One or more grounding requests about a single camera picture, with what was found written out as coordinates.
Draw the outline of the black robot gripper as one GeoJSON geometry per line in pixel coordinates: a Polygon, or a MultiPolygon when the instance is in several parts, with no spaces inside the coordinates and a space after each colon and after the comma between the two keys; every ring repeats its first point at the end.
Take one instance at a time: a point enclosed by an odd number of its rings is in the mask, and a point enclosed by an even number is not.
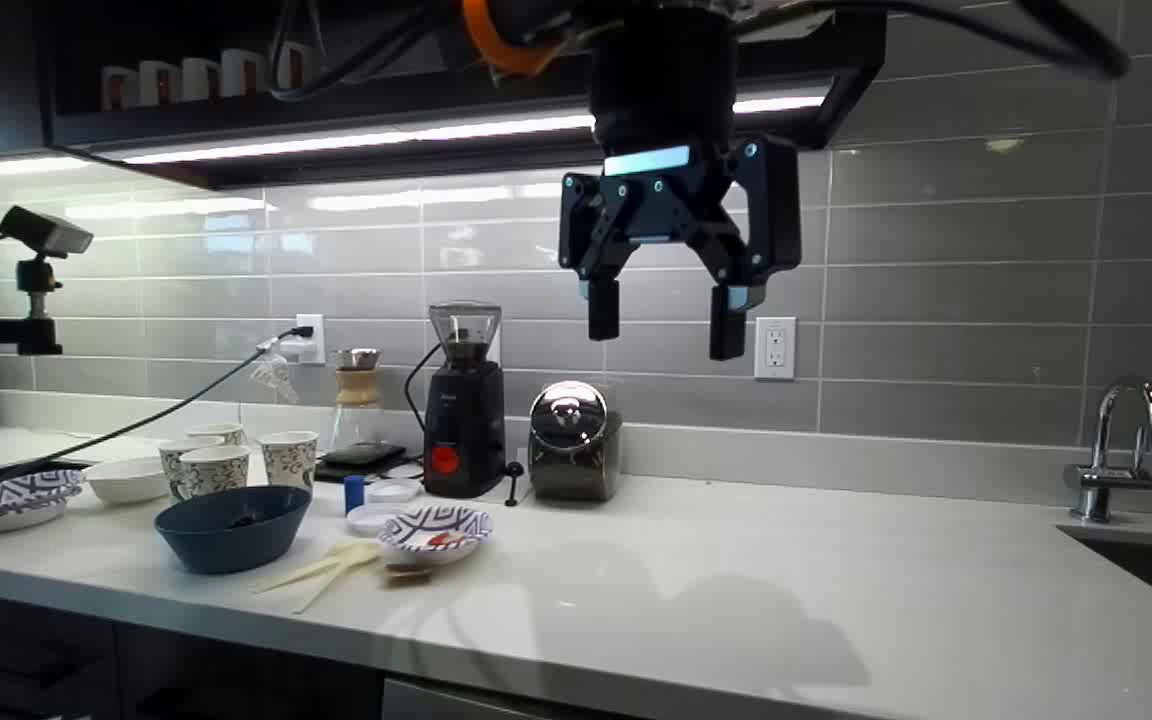
{"type": "Polygon", "coordinates": [[[584,279],[589,335],[618,335],[618,267],[642,245],[686,245],[712,272],[706,356],[743,354],[746,288],[798,263],[782,192],[796,149],[733,133],[737,26],[727,13],[642,0],[589,39],[598,171],[567,171],[558,263],[584,279]]]}

